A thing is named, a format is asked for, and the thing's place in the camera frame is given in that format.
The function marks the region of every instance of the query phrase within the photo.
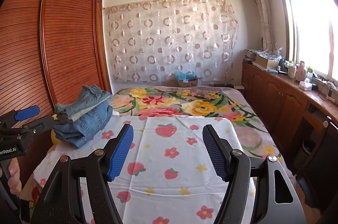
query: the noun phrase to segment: circle pattern curtain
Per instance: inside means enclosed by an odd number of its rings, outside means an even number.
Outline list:
[[[105,8],[114,76],[166,82],[177,72],[230,82],[238,22],[229,0],[152,0]]]

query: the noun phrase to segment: wardrobe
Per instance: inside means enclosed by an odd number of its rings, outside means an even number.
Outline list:
[[[110,91],[100,7],[99,0],[4,1],[0,115],[32,105],[40,107],[32,120],[53,114],[54,104],[72,103],[83,84]],[[50,146],[50,134],[41,135],[30,147],[31,156],[41,160]],[[30,173],[37,158],[29,164]]]

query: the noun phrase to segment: pink bottle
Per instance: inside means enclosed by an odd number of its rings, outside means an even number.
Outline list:
[[[306,69],[305,69],[305,63],[303,61],[300,61],[299,67],[296,71],[296,81],[301,82],[304,81],[306,78]]]

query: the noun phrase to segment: strawberry print sheet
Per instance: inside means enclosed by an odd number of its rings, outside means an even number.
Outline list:
[[[228,183],[211,163],[202,129],[211,124],[221,138],[242,150],[234,127],[226,118],[137,117],[113,115],[107,126],[85,146],[76,149],[60,143],[34,171],[43,187],[59,158],[87,156],[118,135],[124,124],[134,128],[134,140],[119,177],[109,183],[124,224],[213,223]],[[81,193],[87,223],[94,224],[86,179]],[[250,223],[255,186],[250,180],[243,224]]]

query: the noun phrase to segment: finger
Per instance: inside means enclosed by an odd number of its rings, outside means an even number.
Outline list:
[[[14,189],[20,181],[20,171],[16,172],[13,176],[8,179],[8,186],[10,189]]]
[[[19,183],[16,185],[16,187],[13,189],[10,189],[11,194],[18,195],[19,193],[21,193],[21,187],[22,187],[21,181],[19,180]]]
[[[17,158],[12,158],[11,162],[8,166],[8,171],[10,172],[11,176],[14,176],[19,171],[19,162]]]

